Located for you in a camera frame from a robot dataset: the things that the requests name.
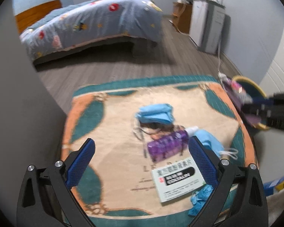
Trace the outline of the yellow rimmed teal trash bin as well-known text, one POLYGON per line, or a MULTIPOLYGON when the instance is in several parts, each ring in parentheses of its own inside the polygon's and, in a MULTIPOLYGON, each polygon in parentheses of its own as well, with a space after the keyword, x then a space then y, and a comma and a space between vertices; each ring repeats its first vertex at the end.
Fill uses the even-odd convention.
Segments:
MULTIPOLYGON (((261 89, 259 85, 257 85, 253 80, 237 75, 232 78, 232 80, 236 81, 239 83, 243 89, 246 91, 247 94, 249 94, 252 98, 266 98, 267 95, 266 93, 261 89)), ((262 131, 267 131, 269 130, 269 127, 262 122, 259 117, 255 115, 250 115, 250 114, 245 114, 244 112, 241 111, 241 105, 237 105, 236 103, 233 103, 234 106, 237 108, 238 113, 241 116, 241 119, 246 123, 245 126, 249 126, 252 129, 258 129, 262 131)))

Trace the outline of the white medicine box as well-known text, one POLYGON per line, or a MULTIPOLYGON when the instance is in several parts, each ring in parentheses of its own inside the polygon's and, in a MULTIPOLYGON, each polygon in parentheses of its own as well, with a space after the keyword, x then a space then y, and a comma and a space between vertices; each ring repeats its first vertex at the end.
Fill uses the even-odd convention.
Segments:
POLYGON ((191 193, 206 184, 192 157, 152 170, 152 178, 161 203, 191 193))

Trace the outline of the white grey air purifier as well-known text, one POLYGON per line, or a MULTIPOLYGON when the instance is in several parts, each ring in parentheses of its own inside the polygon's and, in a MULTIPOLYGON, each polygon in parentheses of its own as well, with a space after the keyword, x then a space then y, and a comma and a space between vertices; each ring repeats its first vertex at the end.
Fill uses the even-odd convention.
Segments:
POLYGON ((199 51, 216 54, 225 21, 225 7, 211 0, 194 0, 189 36, 199 51))

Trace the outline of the wooden headboard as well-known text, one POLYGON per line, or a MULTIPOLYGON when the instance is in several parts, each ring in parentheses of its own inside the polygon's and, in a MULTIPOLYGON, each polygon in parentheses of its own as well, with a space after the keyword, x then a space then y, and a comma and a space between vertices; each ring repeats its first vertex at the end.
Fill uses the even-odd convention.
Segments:
POLYGON ((47 14, 55 9, 62 8, 62 3, 60 0, 53 0, 50 2, 46 2, 35 7, 32 7, 24 12, 15 15, 16 26, 18 33, 21 34, 23 31, 31 26, 32 24, 36 23, 37 21, 41 20, 47 14))

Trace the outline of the pink snack wrapper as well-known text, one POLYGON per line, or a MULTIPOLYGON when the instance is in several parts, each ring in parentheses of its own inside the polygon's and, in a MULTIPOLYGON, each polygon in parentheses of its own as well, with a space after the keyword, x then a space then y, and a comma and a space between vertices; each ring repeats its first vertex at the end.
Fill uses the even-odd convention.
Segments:
MULTIPOLYGON (((252 98, 249 94, 246 93, 246 91, 239 83, 232 79, 228 78, 227 82, 222 83, 232 103, 236 103, 238 106, 241 105, 241 111, 243 104, 252 103, 253 99, 257 99, 256 97, 252 98)), ((247 126, 247 129, 252 131, 256 130, 250 128, 249 126, 247 126)))

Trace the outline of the blue glove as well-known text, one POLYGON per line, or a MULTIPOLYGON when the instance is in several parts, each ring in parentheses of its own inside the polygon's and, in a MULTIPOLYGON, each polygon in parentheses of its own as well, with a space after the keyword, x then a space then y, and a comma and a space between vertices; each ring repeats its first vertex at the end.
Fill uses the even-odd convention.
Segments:
POLYGON ((204 185, 199 191, 196 191, 192 194, 190 201, 193 207, 189 210, 188 215, 190 217, 195 217, 198 215, 202 207, 207 202, 209 196, 213 191, 213 187, 211 185, 204 185))

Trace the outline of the patterned teal orange cushion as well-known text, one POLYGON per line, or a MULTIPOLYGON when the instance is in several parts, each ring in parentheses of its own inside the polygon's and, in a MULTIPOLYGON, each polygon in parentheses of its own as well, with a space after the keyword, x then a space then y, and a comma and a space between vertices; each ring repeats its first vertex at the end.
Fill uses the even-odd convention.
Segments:
POLYGON ((172 106, 176 129, 198 126, 224 148, 236 149, 233 164, 257 162, 243 121, 212 76, 128 79, 83 87, 74 93, 61 157, 66 159, 88 138, 95 141, 95 154, 72 193, 96 226, 188 226, 192 221, 190 196, 161 204, 152 180, 153 169, 171 170, 189 157, 189 151, 158 163, 144 155, 143 144, 158 133, 153 128, 139 133, 135 114, 157 103, 172 106))

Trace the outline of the white power strip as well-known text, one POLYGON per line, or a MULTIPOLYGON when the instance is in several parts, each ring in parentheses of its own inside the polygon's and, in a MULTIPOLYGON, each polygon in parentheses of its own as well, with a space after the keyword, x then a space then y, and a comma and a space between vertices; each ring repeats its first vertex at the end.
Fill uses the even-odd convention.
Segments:
POLYGON ((223 82, 227 82, 228 81, 228 77, 224 74, 224 73, 218 73, 218 77, 220 79, 220 81, 223 81, 223 82))

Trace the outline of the purple bottle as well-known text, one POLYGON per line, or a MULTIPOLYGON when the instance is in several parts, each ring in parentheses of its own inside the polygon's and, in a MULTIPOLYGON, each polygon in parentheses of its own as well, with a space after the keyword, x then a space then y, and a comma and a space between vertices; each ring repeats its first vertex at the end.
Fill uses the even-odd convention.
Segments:
POLYGON ((164 135, 157 140, 152 140, 147 144, 150 158, 153 162, 160 162, 173 155, 182 155, 188 146, 189 139, 198 130, 198 126, 185 128, 164 135))

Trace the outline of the wooden side cabinet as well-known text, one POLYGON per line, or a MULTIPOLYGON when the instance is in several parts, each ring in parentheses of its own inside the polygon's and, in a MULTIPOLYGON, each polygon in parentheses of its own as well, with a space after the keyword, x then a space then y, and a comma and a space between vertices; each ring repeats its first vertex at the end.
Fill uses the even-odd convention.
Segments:
POLYGON ((192 7, 191 3, 173 2, 172 24, 177 31, 189 34, 192 7))

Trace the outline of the bed with blue duvet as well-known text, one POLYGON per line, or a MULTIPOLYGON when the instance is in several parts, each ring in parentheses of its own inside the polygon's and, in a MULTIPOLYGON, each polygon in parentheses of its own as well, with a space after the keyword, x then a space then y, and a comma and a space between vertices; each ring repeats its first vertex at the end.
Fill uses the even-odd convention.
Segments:
POLYGON ((61 58, 108 41, 161 41, 162 10, 152 0, 91 0, 55 9, 19 39, 31 61, 61 58))

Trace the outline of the blue box on floor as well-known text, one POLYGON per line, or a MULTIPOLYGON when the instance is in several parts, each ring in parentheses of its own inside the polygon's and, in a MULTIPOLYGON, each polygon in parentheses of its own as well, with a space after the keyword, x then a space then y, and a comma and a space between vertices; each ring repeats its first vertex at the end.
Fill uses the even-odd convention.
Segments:
POLYGON ((275 179, 270 182, 266 182, 263 184, 264 192, 266 196, 273 195, 274 193, 278 193, 282 189, 284 189, 284 176, 281 178, 275 179))

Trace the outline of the blue face mask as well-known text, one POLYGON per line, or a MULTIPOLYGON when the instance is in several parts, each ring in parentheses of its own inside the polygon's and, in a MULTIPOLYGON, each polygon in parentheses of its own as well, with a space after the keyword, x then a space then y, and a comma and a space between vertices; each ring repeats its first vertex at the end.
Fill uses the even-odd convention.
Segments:
POLYGON ((238 159, 239 151, 234 148, 225 148, 217 138, 215 138, 211 133, 203 129, 198 129, 194 134, 202 145, 209 150, 212 150, 216 156, 220 159, 238 159))
POLYGON ((143 140, 144 134, 157 134, 165 128, 171 128, 173 122, 173 107, 170 104, 147 105, 140 107, 134 114, 132 132, 138 140, 143 140))

